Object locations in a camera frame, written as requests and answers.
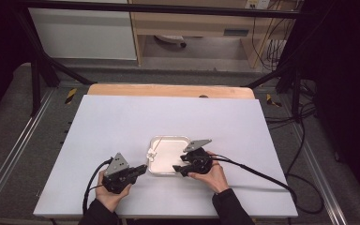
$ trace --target white tabletop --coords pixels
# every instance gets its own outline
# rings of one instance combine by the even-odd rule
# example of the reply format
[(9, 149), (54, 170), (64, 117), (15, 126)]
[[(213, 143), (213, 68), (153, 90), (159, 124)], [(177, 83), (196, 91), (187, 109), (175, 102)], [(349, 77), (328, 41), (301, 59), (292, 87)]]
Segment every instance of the white tabletop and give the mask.
[[(80, 217), (83, 194), (96, 167), (117, 152), (130, 167), (146, 163), (150, 141), (159, 135), (212, 139), (205, 150), (286, 184), (258, 100), (84, 96), (34, 214)], [(232, 164), (221, 165), (252, 217), (297, 217), (283, 187)], [(189, 177), (159, 177), (147, 171), (116, 213), (123, 218), (214, 218), (212, 196), (208, 187)], [(91, 191), (89, 203), (94, 198)]]

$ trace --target power cord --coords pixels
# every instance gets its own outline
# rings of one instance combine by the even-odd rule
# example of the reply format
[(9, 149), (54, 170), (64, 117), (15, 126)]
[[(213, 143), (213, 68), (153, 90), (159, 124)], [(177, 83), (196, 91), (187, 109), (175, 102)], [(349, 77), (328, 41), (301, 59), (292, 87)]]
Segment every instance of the power cord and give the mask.
[(254, 45), (254, 33), (255, 33), (255, 27), (256, 27), (256, 17), (253, 18), (253, 28), (252, 28), (252, 47), (253, 47), (253, 50), (254, 52), (257, 54), (257, 57), (259, 58), (260, 62), (262, 63), (262, 66), (267, 69), (267, 70), (270, 70), (270, 65), (266, 65), (264, 63), (264, 61), (262, 60), (260, 54), (257, 52), (256, 50), (256, 47)]
[(92, 175), (92, 178), (90, 178), (89, 184), (87, 185), (86, 191), (84, 192), (84, 196), (83, 196), (83, 203), (82, 203), (82, 211), (83, 211), (83, 215), (86, 214), (87, 211), (87, 198), (89, 197), (89, 192), (90, 190), (94, 189), (94, 188), (98, 188), (100, 186), (96, 186), (96, 187), (92, 187), (92, 182), (95, 179), (96, 174), (98, 174), (98, 172), (100, 171), (101, 167), (103, 167), (104, 165), (108, 165), (113, 161), (113, 158), (111, 157), (110, 159), (104, 161), (103, 163), (101, 163), (97, 169), (95, 170), (95, 172)]
[[(309, 182), (307, 179), (305, 179), (305, 178), (303, 178), (303, 177), (301, 177), (299, 175), (291, 173), (291, 169), (293, 168), (295, 161), (299, 158), (300, 153), (303, 150), (303, 146), (304, 146), (305, 139), (306, 139), (306, 128), (305, 128), (303, 119), (316, 113), (315, 106), (307, 108), (307, 106), (310, 106), (310, 105), (313, 105), (313, 103), (309, 102), (309, 103), (303, 105), (302, 108), (300, 109), (300, 113), (297, 116), (288, 117), (288, 118), (275, 118), (275, 117), (265, 117), (265, 118), (266, 118), (267, 125), (285, 123), (282, 126), (274, 127), (274, 128), (280, 128), (280, 127), (283, 127), (283, 126), (288, 125), (290, 123), (293, 123), (295, 121), (300, 122), (300, 126), (302, 128), (302, 140), (301, 140), (299, 148), (297, 149), (296, 155), (294, 156), (294, 158), (293, 158), (293, 160), (291, 162), (291, 165), (288, 167), (288, 170), (284, 174), (285, 174), (285, 178), (287, 180), (288, 180), (289, 177), (293, 177), (293, 178), (299, 179), (299, 180), (307, 183), (309, 186), (314, 188), (314, 190), (317, 192), (317, 194), (318, 194), (318, 196), (320, 198), (321, 203), (320, 203), (319, 208), (316, 209), (316, 210), (309, 210), (309, 209), (306, 209), (304, 207), (301, 207), (298, 204), (296, 204), (296, 208), (299, 209), (300, 211), (304, 212), (304, 213), (316, 215), (316, 214), (321, 213), (321, 211), (324, 209), (324, 200), (323, 200), (323, 196), (322, 196), (321, 192), (318, 190), (318, 188), (314, 184)], [(288, 218), (288, 223), (292, 224), (292, 219), (291, 218)]]
[(49, 220), (52, 222), (53, 225), (57, 225), (56, 221), (54, 220), (54, 218), (49, 218)]
[(293, 190), (292, 188), (290, 188), (289, 186), (287, 186), (287, 185), (283, 184), (282, 182), (280, 182), (280, 181), (272, 178), (271, 176), (268, 176), (268, 175), (263, 174), (263, 173), (261, 173), (261, 172), (255, 171), (255, 170), (251, 169), (250, 167), (248, 167), (248, 166), (246, 166), (246, 165), (244, 165), (244, 164), (240, 164), (240, 163), (234, 162), (234, 161), (230, 160), (229, 158), (228, 158), (228, 159), (223, 159), (223, 156), (221, 156), (221, 155), (216, 155), (216, 156), (222, 157), (222, 158), (215, 158), (214, 160), (229, 162), (229, 163), (231, 163), (231, 164), (233, 164), (233, 165), (236, 165), (236, 166), (241, 167), (242, 169), (244, 169), (244, 170), (246, 170), (246, 171), (248, 171), (248, 172), (250, 172), (250, 173), (253, 173), (253, 174), (255, 174), (255, 175), (258, 175), (258, 176), (260, 176), (260, 177), (262, 177), (262, 178), (264, 178), (264, 179), (266, 179), (266, 180), (268, 180), (268, 181), (273, 182), (274, 184), (277, 184), (277, 185), (279, 185), (279, 186), (281, 186), (281, 187), (289, 190), (289, 192), (290, 192), (291, 195), (292, 195), (293, 202), (294, 202), (295, 204), (297, 204), (297, 195), (296, 195), (296, 193), (294, 192), (294, 190)]

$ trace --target black wire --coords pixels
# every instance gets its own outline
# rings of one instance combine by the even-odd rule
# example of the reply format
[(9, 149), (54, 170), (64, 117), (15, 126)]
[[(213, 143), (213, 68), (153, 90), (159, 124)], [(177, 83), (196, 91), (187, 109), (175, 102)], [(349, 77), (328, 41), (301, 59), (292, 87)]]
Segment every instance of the black wire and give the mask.
[(253, 50), (254, 52), (257, 54), (257, 57), (259, 58), (260, 62), (262, 63), (262, 66), (268, 70), (270, 70), (270, 68), (267, 68), (269, 67), (269, 65), (266, 65), (264, 63), (264, 61), (262, 60), (262, 58), (260, 57), (259, 53), (257, 52), (256, 50), (256, 47), (254, 46), (254, 30), (255, 30), (255, 26), (256, 26), (256, 17), (253, 17), (253, 29), (252, 29), (252, 47), (253, 47)]
[(234, 161), (232, 161), (231, 159), (229, 159), (229, 158), (227, 158), (227, 157), (223, 157), (223, 158), (225, 158), (225, 159), (223, 159), (223, 158), (214, 158), (214, 157), (194, 157), (194, 158), (207, 158), (207, 159), (212, 159), (212, 160), (216, 160), (216, 161), (228, 162), (228, 163), (231, 163), (231, 164), (233, 164), (233, 165), (239, 166), (239, 167), (241, 167), (242, 169), (244, 169), (244, 170), (246, 170), (246, 171), (248, 171), (248, 172), (250, 172), (250, 173), (253, 173), (253, 174), (255, 174), (255, 175), (258, 175), (258, 176), (260, 176), (260, 177), (262, 177), (262, 178), (264, 178), (264, 179), (266, 179), (266, 180), (268, 180), (268, 181), (271, 181), (271, 182), (273, 182), (273, 183), (275, 183), (275, 184), (277, 184), (277, 185), (279, 185), (279, 186), (281, 186), (281, 187), (289, 190), (289, 192), (290, 192), (291, 195), (292, 195), (294, 204), (297, 204), (297, 195), (296, 195), (296, 193), (294, 192), (294, 190), (291, 189), (289, 186), (283, 184), (282, 182), (274, 179), (274, 178), (271, 177), (271, 176), (268, 176), (268, 175), (263, 174), (263, 173), (261, 173), (261, 172), (255, 171), (255, 170), (251, 169), (250, 167), (248, 167), (248, 166), (246, 166), (246, 165), (244, 165), (244, 164), (240, 164), (240, 163), (234, 162)]
[(53, 225), (57, 225), (56, 221), (54, 220), (54, 218), (49, 218), (49, 220), (52, 222)]
[(270, 6), (268, 6), (267, 9), (270, 9), (271, 7), (273, 7), (273, 6), (276, 4), (277, 1), (273, 2), (273, 4), (271, 4)]
[(316, 210), (307, 210), (307, 209), (305, 209), (305, 208), (303, 208), (303, 207), (301, 207), (301, 206), (299, 206), (299, 205), (296, 205), (296, 207), (297, 207), (298, 209), (300, 209), (300, 211), (303, 211), (303, 212), (308, 213), (308, 214), (313, 214), (313, 215), (315, 215), (315, 214), (321, 213), (321, 211), (323, 210), (323, 208), (325, 207), (325, 205), (324, 205), (324, 203), (323, 203), (323, 195), (322, 195), (321, 192), (318, 190), (318, 188), (315, 187), (315, 185), (312, 184), (311, 182), (309, 182), (307, 179), (305, 179), (305, 178), (303, 178), (303, 177), (301, 177), (301, 176), (299, 176), (299, 175), (292, 174), (292, 173), (286, 173), (285, 176), (287, 176), (287, 177), (292, 176), (292, 177), (294, 177), (294, 178), (297, 178), (297, 179), (299, 179), (299, 180), (302, 180), (302, 181), (306, 182), (308, 185), (310, 185), (312, 188), (314, 188), (314, 190), (318, 193), (318, 196), (320, 197), (321, 205), (320, 205), (320, 208), (318, 208), (318, 209), (316, 209)]
[[(272, 7), (274, 4), (276, 4), (276, 3), (277, 3), (277, 8), (275, 8), (275, 9), (278, 9), (279, 4), (280, 4), (281, 1), (282, 1), (282, 0), (277, 0), (277, 1), (274, 2), (271, 6), (269, 6), (267, 9), (271, 8), (271, 7)], [(268, 35), (268, 38), (267, 38), (267, 39), (269, 39), (269, 38), (271, 37), (271, 35), (273, 34), (273, 32), (277, 29), (278, 25), (279, 25), (280, 23), (282, 23), (284, 20), (285, 20), (285, 19), (282, 19), (279, 23), (277, 23), (277, 24), (274, 26), (274, 28), (271, 30), (270, 34)], [(272, 45), (273, 45), (273, 40), (270, 40), (270, 44), (269, 44), (268, 49), (267, 49), (267, 52), (266, 52), (266, 54), (267, 54), (266, 59), (267, 59), (267, 61), (270, 62), (270, 65), (269, 65), (269, 66), (271, 67), (271, 71), (274, 71), (274, 54), (275, 54), (276, 50), (275, 50), (275, 47), (273, 47), (274, 50), (271, 52)]]
[(94, 188), (100, 188), (100, 187), (102, 187), (103, 185), (99, 185), (99, 186), (94, 186), (94, 187), (90, 187), (90, 189), (89, 189), (89, 191), (90, 190), (93, 190)]
[(286, 118), (265, 117), (266, 118), (265, 122), (267, 123), (267, 125), (294, 122), (296, 120), (307, 118), (307, 117), (315, 114), (315, 112), (316, 112), (316, 109), (315, 109), (315, 107), (313, 107), (313, 108), (308, 109), (308, 112), (300, 114), (295, 117), (286, 117)]
[[(305, 108), (306, 106), (307, 106), (307, 105), (304, 105), (304, 106), (302, 107), (300, 113), (303, 113), (303, 110), (304, 110), (304, 108)], [(289, 166), (288, 170), (285, 172), (285, 177), (286, 177), (286, 173), (290, 173), (290, 172), (291, 172), (291, 169), (292, 169), (294, 163), (295, 163), (296, 160), (299, 158), (299, 155), (300, 155), (300, 153), (302, 152), (303, 145), (304, 145), (304, 142), (305, 142), (305, 139), (306, 139), (306, 129), (305, 129), (305, 127), (304, 127), (303, 119), (300, 119), (300, 126), (302, 127), (302, 132), (303, 132), (303, 134), (302, 134), (302, 141), (301, 141), (301, 143), (300, 143), (299, 148), (297, 149), (296, 155), (295, 155), (295, 157), (293, 158), (291, 165)]]
[[(277, 23), (276, 24), (276, 26), (271, 30), (271, 32), (270, 32), (270, 34), (269, 34), (269, 36), (268, 36), (268, 38), (270, 38), (272, 35), (273, 35), (273, 33), (274, 33), (274, 31), (277, 29), (277, 27), (282, 23), (282, 22), (284, 22), (285, 21), (285, 19), (282, 19), (281, 21), (279, 21), (279, 23)], [(288, 23), (286, 24), (285, 22), (283, 23), (284, 24), (284, 40), (278, 40), (277, 41), (277, 47), (274, 47), (274, 50), (272, 51), (272, 52), (270, 52), (269, 53), (269, 51), (267, 51), (267, 54), (269, 53), (270, 55), (272, 55), (272, 57), (271, 57), (271, 67), (272, 67), (272, 70), (274, 70), (273, 69), (273, 61), (274, 60), (278, 60), (279, 59), (279, 51), (281, 50), (281, 48), (282, 48), (282, 45), (284, 45), (284, 43), (285, 43), (285, 39), (287, 38), (287, 36), (288, 36), (288, 32), (289, 32), (289, 28), (291, 27), (291, 24), (293, 24), (293, 20), (287, 20), (288, 21)]]
[[(305, 105), (301, 108), (301, 110), (300, 110), (300, 114), (301, 114), (301, 115), (303, 115), (305, 107), (308, 106), (308, 105), (310, 105), (310, 104), (312, 104), (312, 102), (309, 102), (308, 104), (305, 104)], [(319, 213), (321, 213), (321, 211), (322, 211), (323, 208), (324, 208), (324, 200), (323, 200), (323, 196), (322, 196), (321, 192), (317, 189), (317, 187), (316, 187), (314, 184), (312, 184), (311, 182), (309, 182), (307, 179), (291, 173), (291, 169), (292, 169), (294, 163), (296, 162), (296, 160), (299, 158), (300, 153), (301, 153), (301, 151), (302, 151), (302, 149), (303, 149), (303, 145), (304, 145), (305, 139), (306, 139), (306, 128), (305, 128), (305, 126), (304, 126), (303, 116), (300, 116), (300, 126), (302, 127), (302, 131), (303, 131), (302, 141), (301, 141), (301, 143), (300, 143), (299, 148), (297, 149), (297, 153), (296, 153), (296, 155), (294, 156), (291, 165), (289, 166), (288, 170), (285, 172), (285, 178), (288, 179), (289, 176), (295, 177), (295, 178), (297, 178), (297, 179), (300, 179), (300, 180), (306, 182), (307, 184), (309, 184), (310, 186), (312, 186), (312, 187), (315, 189), (315, 191), (318, 193), (318, 195), (319, 195), (319, 197), (320, 197), (320, 201), (321, 201), (321, 205), (320, 205), (320, 208), (319, 208), (319, 209), (317, 209), (317, 210), (307, 210), (307, 209), (305, 209), (305, 208), (303, 208), (303, 207), (301, 207), (300, 205), (297, 205), (297, 204), (296, 204), (296, 207), (297, 207), (299, 210), (301, 210), (301, 211), (303, 211), (303, 212), (305, 212), (305, 213), (308, 213), (308, 214), (319, 214)]]
[(283, 124), (283, 125), (280, 125), (280, 126), (277, 126), (277, 127), (270, 127), (269, 129), (270, 129), (270, 130), (273, 130), (273, 129), (276, 129), (276, 128), (282, 128), (282, 127), (285, 127), (285, 126), (287, 126), (287, 125), (289, 125), (289, 124), (291, 124), (291, 123), (294, 123), (294, 121), (288, 122), (288, 123), (286, 123), (286, 124)]
[(104, 165), (110, 164), (113, 161), (113, 158), (111, 157), (110, 159), (108, 159), (107, 161), (104, 161), (103, 163), (101, 163), (97, 169), (95, 170), (95, 172), (92, 175), (92, 178), (90, 178), (89, 184), (87, 185), (86, 191), (84, 192), (84, 196), (83, 196), (83, 203), (82, 203), (82, 210), (83, 210), (83, 214), (86, 214), (87, 211), (87, 198), (89, 197), (89, 191), (90, 186), (92, 185), (93, 180), (95, 179), (96, 174), (98, 174), (98, 172), (100, 171), (101, 167), (103, 167)]

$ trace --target black cable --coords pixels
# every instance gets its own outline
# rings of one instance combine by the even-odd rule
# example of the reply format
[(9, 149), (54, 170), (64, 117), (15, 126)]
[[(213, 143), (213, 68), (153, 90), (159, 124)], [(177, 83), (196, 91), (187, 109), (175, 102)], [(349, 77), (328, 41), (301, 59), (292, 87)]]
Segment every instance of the black cable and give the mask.
[(317, 25), (312, 29), (312, 31), (306, 35), (306, 37), (303, 39), (303, 41), (300, 42), (300, 44), (294, 49), (294, 51), (292, 51), (292, 53), (285, 58), (284, 60), (280, 61), (280, 70), (276, 69), (275, 71), (272, 71), (272, 73), (270, 73), (267, 78), (268, 80), (270, 80), (270, 77), (273, 77), (274, 75), (280, 75), (281, 72), (285, 71), (288, 68), (292, 68), (294, 67), (294, 65), (291, 64), (291, 60), (293, 60), (294, 56), (301, 53), (303, 51), (304, 48), (306, 48), (307, 42), (313, 37), (313, 35), (317, 32), (317, 30), (320, 28), (320, 26), (323, 24), (323, 21), (326, 19), (326, 17), (329, 15), (329, 12), (331, 11), (331, 9), (334, 7), (334, 5), (336, 4), (336, 1), (338, 0), (332, 0), (331, 5), (329, 6), (329, 8), (326, 10), (326, 12), (324, 13), (324, 15), (322, 16), (321, 20), (319, 22), (317, 22)]
[[(305, 105), (301, 108), (301, 110), (300, 110), (300, 114), (301, 114), (301, 115), (303, 115), (305, 107), (308, 106), (308, 105), (310, 105), (310, 104), (312, 104), (312, 102), (309, 102), (308, 104), (305, 104)], [(295, 178), (297, 178), (297, 179), (300, 179), (300, 180), (306, 182), (308, 185), (312, 186), (312, 187), (315, 189), (315, 191), (316, 191), (316, 192), (318, 193), (318, 195), (319, 195), (320, 202), (321, 202), (321, 205), (320, 205), (320, 208), (319, 208), (319, 209), (317, 209), (317, 210), (307, 210), (307, 209), (305, 209), (305, 208), (303, 208), (303, 207), (301, 207), (300, 205), (297, 205), (297, 204), (296, 204), (296, 207), (297, 207), (300, 211), (303, 211), (303, 212), (308, 213), (308, 214), (319, 214), (319, 213), (321, 213), (321, 211), (322, 211), (323, 208), (324, 208), (324, 200), (323, 200), (323, 196), (322, 196), (321, 192), (317, 189), (317, 187), (315, 187), (314, 184), (312, 184), (311, 182), (309, 182), (307, 179), (291, 173), (291, 169), (292, 169), (294, 163), (296, 162), (296, 160), (299, 158), (300, 153), (301, 153), (301, 151), (302, 151), (302, 149), (303, 149), (303, 145), (304, 145), (305, 139), (306, 139), (306, 128), (305, 128), (304, 123), (303, 123), (303, 116), (300, 116), (300, 120), (299, 120), (299, 121), (300, 121), (300, 126), (302, 127), (302, 131), (303, 131), (302, 141), (301, 141), (301, 143), (300, 143), (300, 147), (297, 149), (297, 153), (296, 153), (296, 155), (294, 156), (291, 165), (289, 166), (288, 170), (285, 172), (285, 178), (288, 180), (288, 177), (289, 177), (289, 176), (295, 177)]]
[(95, 188), (100, 188), (100, 187), (103, 187), (103, 185), (99, 185), (99, 186), (94, 186), (94, 187), (90, 187), (90, 188), (89, 188), (89, 191), (90, 191), (90, 190), (93, 190), (93, 189), (95, 189)]
[(54, 218), (49, 218), (49, 220), (52, 222), (53, 225), (57, 225), (56, 221), (54, 220)]
[[(277, 1), (274, 2), (271, 6), (269, 6), (267, 9), (271, 8), (274, 4), (277, 3), (277, 7), (275, 8), (275, 10), (277, 10), (281, 1), (282, 1), (282, 0), (277, 0)], [(273, 34), (273, 32), (277, 29), (278, 25), (279, 25), (280, 23), (282, 23), (284, 20), (285, 20), (285, 19), (282, 19), (279, 23), (277, 23), (277, 24), (274, 26), (274, 28), (271, 30), (270, 34), (268, 35), (268, 38), (267, 38), (267, 39), (269, 39), (269, 38), (271, 37), (271, 35)], [(274, 56), (274, 53), (275, 53), (276, 50), (275, 50), (275, 47), (274, 47), (274, 48), (273, 48), (274, 50), (271, 52), (272, 45), (273, 45), (273, 40), (270, 41), (270, 44), (269, 44), (269, 46), (268, 46), (268, 49), (267, 49), (267, 52), (266, 52), (266, 54), (267, 54), (266, 59), (267, 59), (267, 61), (270, 62), (270, 65), (269, 65), (269, 66), (271, 67), (271, 71), (274, 71), (274, 64), (273, 64), (273, 61), (274, 61), (274, 60), (273, 60), (273, 57), (271, 57), (271, 55)]]
[(323, 200), (323, 195), (322, 195), (321, 192), (318, 190), (318, 188), (315, 187), (315, 185), (312, 184), (311, 182), (309, 182), (307, 179), (305, 179), (305, 178), (303, 178), (303, 177), (301, 177), (301, 176), (299, 176), (299, 175), (295, 175), (295, 174), (292, 174), (292, 173), (287, 173), (287, 174), (285, 173), (285, 176), (287, 176), (287, 177), (291, 176), (291, 177), (294, 177), (294, 178), (297, 178), (297, 179), (299, 179), (299, 180), (302, 180), (302, 181), (306, 182), (308, 185), (310, 185), (312, 188), (314, 188), (314, 190), (318, 193), (318, 196), (320, 197), (321, 205), (320, 205), (320, 208), (318, 208), (318, 209), (316, 209), (316, 210), (307, 210), (307, 209), (305, 209), (305, 208), (303, 208), (303, 207), (301, 207), (301, 206), (299, 206), (299, 205), (296, 205), (296, 207), (297, 207), (298, 209), (300, 209), (300, 211), (303, 211), (303, 212), (308, 213), (308, 214), (313, 214), (313, 215), (315, 215), (315, 214), (321, 213), (321, 211), (323, 210), (323, 208), (325, 207), (325, 205), (324, 205), (324, 203), (323, 203), (323, 202), (324, 202), (324, 200)]
[(265, 116), (264, 118), (266, 119), (265, 121), (266, 121), (267, 125), (281, 124), (281, 123), (293, 122), (295, 120), (300, 120), (300, 119), (303, 119), (303, 118), (307, 118), (307, 117), (311, 116), (312, 114), (314, 114), (315, 112), (316, 112), (315, 107), (311, 107), (311, 108), (301, 112), (297, 116), (284, 117), (284, 118)]
[(95, 179), (96, 174), (98, 174), (98, 172), (100, 171), (101, 167), (103, 167), (104, 165), (110, 164), (113, 161), (113, 158), (111, 157), (110, 159), (108, 159), (107, 161), (104, 161), (103, 163), (101, 163), (97, 169), (95, 170), (95, 172), (92, 175), (92, 178), (90, 178), (89, 184), (87, 185), (86, 191), (84, 192), (84, 196), (83, 196), (83, 203), (82, 203), (82, 210), (83, 210), (83, 214), (86, 214), (87, 211), (87, 198), (89, 197), (89, 191), (91, 190), (90, 186), (92, 185), (93, 180)]
[(250, 172), (250, 173), (253, 173), (253, 174), (255, 174), (255, 175), (258, 175), (258, 176), (260, 176), (260, 177), (262, 177), (262, 178), (264, 178), (264, 179), (266, 179), (266, 180), (269, 180), (269, 181), (273, 182), (273, 183), (276, 184), (276, 185), (279, 185), (279, 186), (281, 186), (281, 187), (289, 190), (289, 192), (290, 192), (291, 195), (292, 195), (294, 204), (297, 204), (297, 195), (296, 195), (296, 193), (294, 192), (294, 190), (291, 189), (289, 186), (283, 184), (282, 182), (280, 182), (280, 181), (272, 178), (271, 176), (268, 176), (268, 175), (263, 174), (263, 173), (261, 173), (261, 172), (255, 171), (255, 170), (251, 169), (250, 167), (248, 167), (248, 166), (246, 166), (246, 165), (244, 165), (244, 164), (240, 164), (240, 163), (234, 162), (234, 161), (232, 161), (232, 160), (230, 160), (230, 159), (215, 158), (214, 160), (229, 162), (229, 163), (231, 163), (231, 164), (233, 164), (233, 165), (236, 165), (236, 166), (241, 167), (242, 169), (244, 169), (244, 170), (246, 170), (246, 171), (248, 171), (248, 172)]
[(270, 9), (271, 7), (273, 7), (273, 6), (276, 4), (277, 1), (273, 2), (273, 4), (271, 4), (270, 6), (268, 6), (267, 9)]
[(253, 47), (253, 50), (254, 50), (254, 52), (257, 54), (257, 57), (259, 58), (260, 62), (262, 63), (262, 66), (263, 66), (264, 68), (266, 68), (267, 70), (270, 70), (270, 68), (267, 68), (267, 67), (266, 67), (266, 66), (269, 67), (269, 65), (266, 65), (266, 64), (264, 63), (264, 61), (263, 61), (262, 58), (260, 57), (260, 55), (259, 55), (259, 53), (257, 52), (256, 47), (255, 47), (255, 45), (254, 45), (254, 32), (255, 32), (254, 30), (255, 30), (255, 26), (256, 26), (256, 17), (253, 18), (253, 28), (252, 28), (252, 47)]
[[(303, 113), (303, 110), (304, 110), (304, 108), (305, 108), (306, 106), (307, 106), (307, 105), (304, 105), (304, 106), (302, 107), (300, 113)], [(291, 169), (292, 169), (294, 163), (295, 163), (296, 160), (299, 158), (299, 155), (300, 155), (300, 153), (302, 152), (303, 145), (304, 145), (304, 142), (305, 142), (306, 129), (305, 129), (305, 127), (304, 127), (303, 119), (300, 119), (299, 121), (300, 121), (300, 126), (302, 127), (302, 132), (303, 132), (303, 134), (302, 134), (302, 141), (301, 141), (301, 143), (300, 143), (300, 147), (297, 149), (296, 155), (294, 156), (291, 165), (289, 166), (289, 168), (288, 168), (288, 170), (285, 172), (285, 174), (291, 172)]]
[[(271, 30), (271, 32), (270, 32), (270, 34), (268, 35), (268, 38), (270, 38), (272, 35), (273, 35), (273, 33), (274, 33), (274, 31), (277, 29), (277, 27), (282, 23), (282, 22), (284, 22), (285, 21), (285, 19), (282, 19), (281, 21), (279, 21), (279, 23), (277, 23), (276, 24), (276, 26), (274, 26), (274, 28)], [(282, 48), (282, 45), (285, 43), (285, 39), (287, 38), (287, 36), (288, 36), (288, 32), (289, 32), (289, 28), (291, 27), (291, 24), (293, 24), (293, 20), (287, 20), (288, 21), (288, 23), (286, 24), (285, 22), (283, 23), (283, 25), (284, 25), (284, 40), (278, 40), (277, 41), (277, 47), (274, 47), (274, 50), (272, 51), (272, 52), (270, 52), (269, 54), (270, 55), (272, 55), (272, 57), (271, 57), (271, 67), (272, 67), (272, 70), (274, 70), (273, 69), (273, 64), (272, 64), (272, 62), (274, 61), (274, 59), (275, 60), (278, 60), (279, 59), (279, 51), (280, 51), (280, 49)]]
[(291, 122), (288, 122), (286, 124), (283, 124), (283, 125), (280, 125), (280, 126), (277, 126), (277, 127), (270, 127), (269, 130), (273, 130), (273, 129), (276, 129), (276, 128), (282, 128), (282, 127), (285, 127), (291, 123), (294, 123), (294, 121), (291, 121)]

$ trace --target black cable on floor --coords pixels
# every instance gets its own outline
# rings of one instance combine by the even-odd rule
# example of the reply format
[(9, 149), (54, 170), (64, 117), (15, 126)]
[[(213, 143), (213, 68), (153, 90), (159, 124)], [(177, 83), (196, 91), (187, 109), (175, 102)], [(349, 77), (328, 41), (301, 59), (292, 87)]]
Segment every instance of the black cable on floor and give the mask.
[(54, 218), (49, 218), (49, 220), (52, 222), (53, 225), (57, 225), (56, 221), (54, 220)]
[[(323, 200), (323, 195), (321, 194), (321, 192), (318, 190), (318, 188), (312, 184), (311, 182), (309, 182), (307, 179), (301, 177), (301, 176), (298, 176), (298, 175), (295, 175), (295, 174), (292, 174), (291, 173), (291, 169), (294, 165), (294, 163), (296, 162), (296, 160), (299, 158), (300, 156), (300, 153), (302, 152), (302, 149), (303, 149), (303, 146), (304, 146), (304, 142), (305, 142), (305, 139), (306, 139), (306, 128), (304, 126), (304, 122), (303, 122), (303, 119), (304, 119), (304, 116), (303, 116), (303, 113), (304, 113), (304, 109), (307, 105), (309, 104), (306, 104), (304, 105), (301, 110), (300, 110), (300, 126), (302, 127), (302, 140), (301, 140), (301, 143), (300, 143), (300, 146), (299, 148), (297, 149), (297, 152), (296, 152), (296, 155), (294, 156), (293, 160), (292, 160), (292, 163), (291, 165), (288, 167), (288, 170), (285, 172), (285, 178), (288, 180), (288, 177), (294, 177), (296, 179), (299, 179), (301, 181), (304, 181), (305, 183), (307, 183), (308, 185), (310, 185), (311, 187), (313, 187), (315, 189), (315, 191), (318, 193), (318, 196), (320, 198), (320, 202), (321, 202), (321, 205), (320, 207), (317, 209), (317, 210), (308, 210), (306, 208), (303, 208), (301, 207), (300, 205), (296, 204), (296, 208), (299, 209), (300, 211), (302, 212), (305, 212), (305, 213), (308, 213), (308, 214), (312, 214), (312, 215), (316, 215), (316, 214), (320, 214), (321, 211), (324, 209), (324, 200)], [(291, 218), (288, 218), (288, 222), (290, 224), (292, 224), (292, 219)]]

